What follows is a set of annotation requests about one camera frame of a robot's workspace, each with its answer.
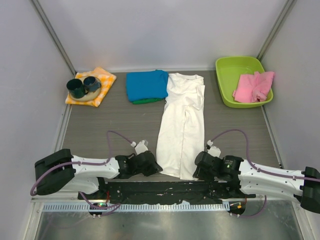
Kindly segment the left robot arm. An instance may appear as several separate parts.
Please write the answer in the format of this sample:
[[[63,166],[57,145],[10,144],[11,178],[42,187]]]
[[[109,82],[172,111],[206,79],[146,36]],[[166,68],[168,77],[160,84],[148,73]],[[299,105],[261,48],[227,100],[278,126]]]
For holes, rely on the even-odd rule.
[[[117,155],[110,159],[84,158],[61,149],[34,164],[36,181],[31,196],[46,196],[61,190],[82,192],[100,200],[107,192],[100,179],[129,179],[161,172],[154,154],[146,150],[139,154]]]

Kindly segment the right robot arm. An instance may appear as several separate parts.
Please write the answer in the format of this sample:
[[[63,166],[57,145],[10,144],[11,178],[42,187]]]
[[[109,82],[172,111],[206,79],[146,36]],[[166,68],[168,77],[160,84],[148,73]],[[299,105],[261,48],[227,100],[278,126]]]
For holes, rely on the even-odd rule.
[[[195,158],[194,178],[209,184],[209,193],[219,199],[263,195],[298,203],[320,212],[320,173],[313,167],[285,170],[249,162],[241,157],[223,158],[200,152]]]

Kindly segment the green plastic basin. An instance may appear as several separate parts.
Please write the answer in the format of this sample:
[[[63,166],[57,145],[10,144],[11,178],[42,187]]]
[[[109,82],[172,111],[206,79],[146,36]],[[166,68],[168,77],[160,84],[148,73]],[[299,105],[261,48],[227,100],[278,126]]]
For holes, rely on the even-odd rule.
[[[223,103],[236,109],[247,109],[263,106],[269,103],[273,97],[273,90],[271,88],[267,95],[266,101],[241,103],[234,100],[233,92],[237,88],[240,75],[251,74],[254,72],[266,72],[261,62],[252,56],[228,56],[221,57],[215,62],[216,75],[220,94]]]

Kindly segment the white printed t-shirt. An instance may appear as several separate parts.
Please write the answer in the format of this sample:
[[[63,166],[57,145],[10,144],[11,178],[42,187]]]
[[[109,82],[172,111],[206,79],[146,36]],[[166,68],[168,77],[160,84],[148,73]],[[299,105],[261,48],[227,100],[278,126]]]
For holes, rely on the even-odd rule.
[[[195,159],[205,144],[204,78],[171,73],[167,92],[156,145],[156,161],[162,168],[162,174],[193,180]]]

